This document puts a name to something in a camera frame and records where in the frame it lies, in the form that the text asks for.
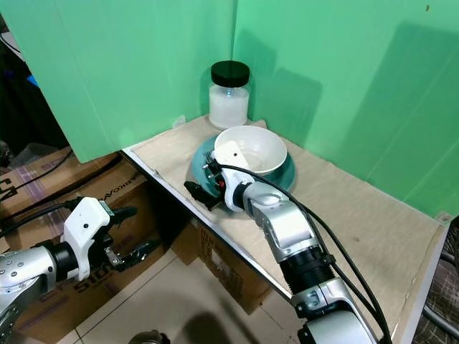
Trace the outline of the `small brown cardboard box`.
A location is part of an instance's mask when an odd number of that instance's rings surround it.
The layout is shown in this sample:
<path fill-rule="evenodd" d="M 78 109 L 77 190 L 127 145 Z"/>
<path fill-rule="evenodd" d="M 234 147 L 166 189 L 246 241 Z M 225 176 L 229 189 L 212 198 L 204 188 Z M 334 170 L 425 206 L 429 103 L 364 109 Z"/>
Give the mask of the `small brown cardboard box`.
<path fill-rule="evenodd" d="M 272 285 L 200 220 L 193 219 L 191 226 L 198 234 L 198 257 L 220 281 L 223 288 L 248 314 L 261 307 L 262 302 L 273 291 Z"/>

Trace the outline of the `clear jar with black lid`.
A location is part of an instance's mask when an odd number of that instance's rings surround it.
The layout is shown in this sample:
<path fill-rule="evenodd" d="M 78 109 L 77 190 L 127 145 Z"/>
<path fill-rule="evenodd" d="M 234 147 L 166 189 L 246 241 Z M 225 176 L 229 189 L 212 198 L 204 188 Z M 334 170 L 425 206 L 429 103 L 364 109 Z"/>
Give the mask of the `clear jar with black lid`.
<path fill-rule="evenodd" d="M 219 129 L 248 122 L 250 68 L 238 60 L 220 60 L 210 68 L 209 121 Z"/>

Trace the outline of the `black robot foot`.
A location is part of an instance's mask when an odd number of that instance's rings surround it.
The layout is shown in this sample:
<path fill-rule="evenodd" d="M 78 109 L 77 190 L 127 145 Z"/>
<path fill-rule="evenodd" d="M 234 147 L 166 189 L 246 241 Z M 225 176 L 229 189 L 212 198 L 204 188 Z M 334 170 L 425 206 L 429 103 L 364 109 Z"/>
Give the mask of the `black robot foot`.
<path fill-rule="evenodd" d="M 171 340 L 163 332 L 148 330 L 135 334 L 128 344 L 171 344 Z"/>

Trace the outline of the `large printed cardboard box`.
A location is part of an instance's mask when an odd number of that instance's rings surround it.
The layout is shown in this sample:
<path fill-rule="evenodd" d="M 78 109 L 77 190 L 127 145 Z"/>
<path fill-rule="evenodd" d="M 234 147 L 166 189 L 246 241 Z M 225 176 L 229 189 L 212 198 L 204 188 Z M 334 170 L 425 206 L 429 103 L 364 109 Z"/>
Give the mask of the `large printed cardboard box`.
<path fill-rule="evenodd" d="M 69 148 L 40 158 L 2 175 L 2 225 L 14 223 L 37 210 L 78 196 L 105 201 L 112 209 L 138 207 L 138 215 L 112 229 L 112 248 L 128 255 L 135 246 L 158 239 L 147 204 L 147 179 L 119 153 L 79 163 Z M 17 318 L 14 334 L 46 344 L 78 341 L 75 328 L 124 290 L 144 269 L 163 256 L 157 249 L 144 262 L 119 272 L 111 267 L 92 269 L 86 279 L 69 279 L 49 294 L 27 305 Z"/>

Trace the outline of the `green backdrop panel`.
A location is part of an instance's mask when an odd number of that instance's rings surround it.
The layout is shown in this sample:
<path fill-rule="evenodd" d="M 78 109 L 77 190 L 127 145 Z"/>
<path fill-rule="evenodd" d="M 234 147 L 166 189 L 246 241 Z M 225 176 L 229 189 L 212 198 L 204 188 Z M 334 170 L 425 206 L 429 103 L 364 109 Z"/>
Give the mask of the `green backdrop panel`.
<path fill-rule="evenodd" d="M 459 0 L 238 0 L 250 115 L 426 215 L 459 216 Z"/>
<path fill-rule="evenodd" d="M 1 0 L 14 42 L 79 161 L 207 114 L 239 0 Z"/>

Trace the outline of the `white ceramic bowl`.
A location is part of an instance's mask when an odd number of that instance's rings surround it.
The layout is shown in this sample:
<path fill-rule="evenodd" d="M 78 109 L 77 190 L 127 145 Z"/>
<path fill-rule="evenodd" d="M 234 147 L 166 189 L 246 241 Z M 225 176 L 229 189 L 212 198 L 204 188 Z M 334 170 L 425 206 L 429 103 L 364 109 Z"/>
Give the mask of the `white ceramic bowl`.
<path fill-rule="evenodd" d="M 217 135 L 213 154 L 221 164 L 267 175 L 285 163 L 288 149 L 284 140 L 269 129 L 258 125 L 236 125 Z"/>

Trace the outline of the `beige table mat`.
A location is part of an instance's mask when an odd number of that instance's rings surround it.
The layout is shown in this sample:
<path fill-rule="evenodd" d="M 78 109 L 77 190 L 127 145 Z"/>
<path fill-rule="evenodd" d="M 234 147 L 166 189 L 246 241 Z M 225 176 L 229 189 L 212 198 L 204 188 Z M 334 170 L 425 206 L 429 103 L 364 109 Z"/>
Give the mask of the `beige table mat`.
<path fill-rule="evenodd" d="M 207 209 L 184 187 L 192 177 L 194 152 L 217 134 L 219 129 L 209 119 L 197 118 L 125 152 L 263 279 L 290 297 L 288 283 L 255 222 L 225 206 Z M 411 344 L 448 227 L 291 141 L 285 147 L 296 169 L 293 196 L 340 239 L 376 295 L 394 344 Z"/>

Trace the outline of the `dark woven chair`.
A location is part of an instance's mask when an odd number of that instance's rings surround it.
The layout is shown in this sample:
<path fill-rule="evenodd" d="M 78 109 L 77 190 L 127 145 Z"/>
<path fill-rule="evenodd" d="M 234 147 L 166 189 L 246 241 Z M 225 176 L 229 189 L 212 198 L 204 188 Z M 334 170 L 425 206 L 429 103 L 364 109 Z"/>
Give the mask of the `dark woven chair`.
<path fill-rule="evenodd" d="M 459 344 L 459 216 L 449 223 L 412 344 Z"/>

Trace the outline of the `teal ceramic plate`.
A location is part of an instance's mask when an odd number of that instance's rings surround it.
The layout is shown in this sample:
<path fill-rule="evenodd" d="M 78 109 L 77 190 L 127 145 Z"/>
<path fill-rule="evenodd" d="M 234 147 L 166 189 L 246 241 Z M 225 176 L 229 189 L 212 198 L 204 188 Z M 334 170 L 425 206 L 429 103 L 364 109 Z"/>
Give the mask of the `teal ceramic plate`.
<path fill-rule="evenodd" d="M 209 140 L 205 140 L 204 143 L 194 151 L 191 163 L 191 173 L 194 175 L 194 180 L 196 180 L 210 196 L 219 196 L 219 190 L 217 190 L 216 183 L 209 179 L 209 173 L 207 173 L 204 164 L 206 164 L 207 156 L 209 156 L 210 152 L 213 151 L 215 147 L 216 138 L 217 136 L 213 135 Z M 282 166 L 272 171 L 272 173 L 263 175 L 263 177 L 285 190 L 291 190 L 296 180 L 296 167 L 292 156 L 288 154 Z"/>

